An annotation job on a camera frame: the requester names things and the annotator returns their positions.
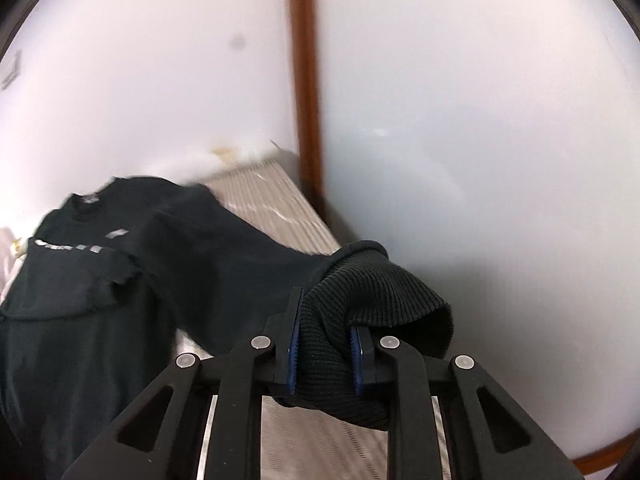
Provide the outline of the black sweatshirt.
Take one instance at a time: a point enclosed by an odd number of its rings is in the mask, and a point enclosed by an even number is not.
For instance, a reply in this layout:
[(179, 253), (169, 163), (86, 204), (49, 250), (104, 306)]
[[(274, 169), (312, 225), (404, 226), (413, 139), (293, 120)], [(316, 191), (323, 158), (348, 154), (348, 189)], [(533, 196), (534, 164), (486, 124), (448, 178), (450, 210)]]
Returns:
[(29, 240), (1, 305), (1, 474), (57, 479), (168, 365), (185, 332), (212, 356), (299, 308), (292, 404), (384, 430), (390, 397), (357, 394), (350, 331), (442, 358), (449, 304), (375, 242), (285, 247), (206, 186), (117, 179), (70, 196)]

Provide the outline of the striped mattress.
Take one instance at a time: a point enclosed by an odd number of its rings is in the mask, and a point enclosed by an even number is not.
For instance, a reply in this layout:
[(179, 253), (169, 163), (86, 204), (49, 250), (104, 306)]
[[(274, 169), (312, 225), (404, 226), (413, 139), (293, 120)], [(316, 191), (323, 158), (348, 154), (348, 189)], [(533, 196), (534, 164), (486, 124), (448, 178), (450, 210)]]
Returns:
[(393, 335), (428, 356), (450, 344), (451, 308), (378, 244), (345, 247), (276, 162), (250, 165), (207, 181), (228, 211), (279, 244), (317, 255), (295, 285), (305, 289), (299, 385), (314, 402), (305, 410), (262, 401), (264, 479), (384, 479), (390, 411), (373, 394), (356, 396), (350, 330)]

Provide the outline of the brown wooden door frame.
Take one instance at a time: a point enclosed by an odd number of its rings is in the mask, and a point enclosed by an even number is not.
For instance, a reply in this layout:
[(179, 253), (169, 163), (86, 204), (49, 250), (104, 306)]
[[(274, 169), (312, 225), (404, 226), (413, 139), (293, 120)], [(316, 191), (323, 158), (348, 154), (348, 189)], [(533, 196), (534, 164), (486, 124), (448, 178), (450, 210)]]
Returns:
[(290, 0), (290, 14), (300, 184), (311, 207), (324, 220), (326, 199), (323, 189), (316, 2)]

